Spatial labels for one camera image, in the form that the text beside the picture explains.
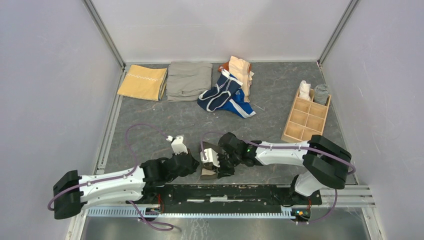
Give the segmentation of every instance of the yellow folded cloth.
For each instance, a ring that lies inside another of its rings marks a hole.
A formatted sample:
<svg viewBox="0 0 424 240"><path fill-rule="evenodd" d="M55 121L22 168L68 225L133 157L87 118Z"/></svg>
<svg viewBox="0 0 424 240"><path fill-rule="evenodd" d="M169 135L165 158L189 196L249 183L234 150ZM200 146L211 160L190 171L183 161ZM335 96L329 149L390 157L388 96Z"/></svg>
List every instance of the yellow folded cloth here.
<svg viewBox="0 0 424 240"><path fill-rule="evenodd" d="M151 69L131 65L118 94L136 99L159 101L164 95L166 75L166 68Z"/></svg>

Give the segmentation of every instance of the white panel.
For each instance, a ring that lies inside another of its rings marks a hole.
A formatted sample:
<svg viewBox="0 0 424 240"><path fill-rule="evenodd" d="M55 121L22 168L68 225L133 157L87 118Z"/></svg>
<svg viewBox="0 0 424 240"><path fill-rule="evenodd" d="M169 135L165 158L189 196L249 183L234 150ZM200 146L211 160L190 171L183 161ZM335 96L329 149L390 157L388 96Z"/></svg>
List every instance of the white panel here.
<svg viewBox="0 0 424 240"><path fill-rule="evenodd" d="M349 0L94 0L126 62L316 60Z"/></svg>
<svg viewBox="0 0 424 240"><path fill-rule="evenodd" d="M69 170L91 174L120 67L80 0L0 6L2 240L61 240L47 203Z"/></svg>
<svg viewBox="0 0 424 240"><path fill-rule="evenodd" d="M424 1L363 0L323 65L387 239L422 239Z"/></svg>

